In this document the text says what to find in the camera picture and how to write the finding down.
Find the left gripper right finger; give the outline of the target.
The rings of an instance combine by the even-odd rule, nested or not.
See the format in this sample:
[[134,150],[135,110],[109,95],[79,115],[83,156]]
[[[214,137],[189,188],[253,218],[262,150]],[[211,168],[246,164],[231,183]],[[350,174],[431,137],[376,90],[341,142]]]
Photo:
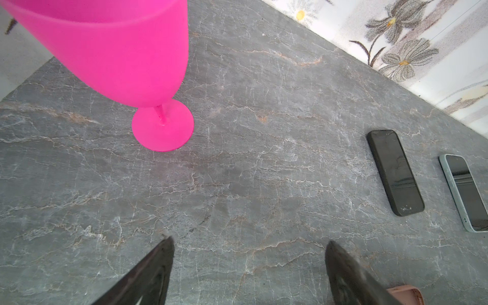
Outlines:
[[400,303],[334,240],[327,244],[325,265],[335,304]]

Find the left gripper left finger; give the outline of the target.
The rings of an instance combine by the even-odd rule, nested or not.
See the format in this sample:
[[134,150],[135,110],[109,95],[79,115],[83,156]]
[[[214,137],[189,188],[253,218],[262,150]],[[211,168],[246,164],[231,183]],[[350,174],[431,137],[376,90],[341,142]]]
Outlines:
[[168,236],[98,298],[94,305],[165,304],[174,252],[174,239]]

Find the salmon pink phone case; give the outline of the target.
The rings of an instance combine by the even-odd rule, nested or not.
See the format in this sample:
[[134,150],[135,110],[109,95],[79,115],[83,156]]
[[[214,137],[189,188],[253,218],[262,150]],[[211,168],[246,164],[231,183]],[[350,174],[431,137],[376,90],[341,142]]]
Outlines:
[[421,291],[412,285],[402,285],[388,288],[387,291],[404,305],[424,305]]

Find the black phone case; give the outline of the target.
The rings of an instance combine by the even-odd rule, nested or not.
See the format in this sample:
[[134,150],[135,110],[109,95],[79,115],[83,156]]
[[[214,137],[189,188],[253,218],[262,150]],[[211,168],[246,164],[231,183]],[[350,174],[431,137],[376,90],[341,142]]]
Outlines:
[[393,213],[405,217],[423,212],[425,204],[397,133],[372,130],[366,138]]

